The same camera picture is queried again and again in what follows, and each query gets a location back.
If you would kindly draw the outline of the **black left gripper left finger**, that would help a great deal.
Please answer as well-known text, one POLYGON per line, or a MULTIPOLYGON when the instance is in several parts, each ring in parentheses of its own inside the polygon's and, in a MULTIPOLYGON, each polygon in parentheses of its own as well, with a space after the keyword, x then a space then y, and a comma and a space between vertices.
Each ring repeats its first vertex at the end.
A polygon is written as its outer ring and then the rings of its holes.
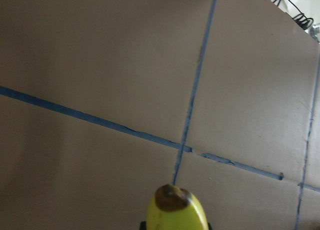
POLYGON ((139 230, 146 230, 146 229, 147 229, 146 221, 141 221, 139 225, 139 230))

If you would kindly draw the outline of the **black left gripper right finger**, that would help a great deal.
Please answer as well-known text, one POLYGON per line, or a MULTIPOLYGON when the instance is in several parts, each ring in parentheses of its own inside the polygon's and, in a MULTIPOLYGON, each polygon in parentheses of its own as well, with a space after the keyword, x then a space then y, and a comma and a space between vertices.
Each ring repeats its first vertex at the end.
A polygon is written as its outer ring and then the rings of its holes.
POLYGON ((213 228, 209 222, 207 223, 207 225, 208 225, 208 230, 213 230, 213 228))

